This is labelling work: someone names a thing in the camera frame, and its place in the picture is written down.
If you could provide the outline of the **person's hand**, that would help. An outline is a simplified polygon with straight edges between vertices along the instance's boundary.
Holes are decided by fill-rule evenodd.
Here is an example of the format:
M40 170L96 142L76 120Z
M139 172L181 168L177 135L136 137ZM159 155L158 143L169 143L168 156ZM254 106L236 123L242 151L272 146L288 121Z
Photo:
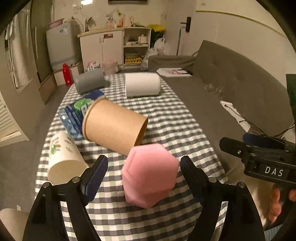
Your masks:
M271 223L274 223L277 217L281 214L282 205L280 204L280 190L276 185L271 189L271 203L268 213L268 218Z

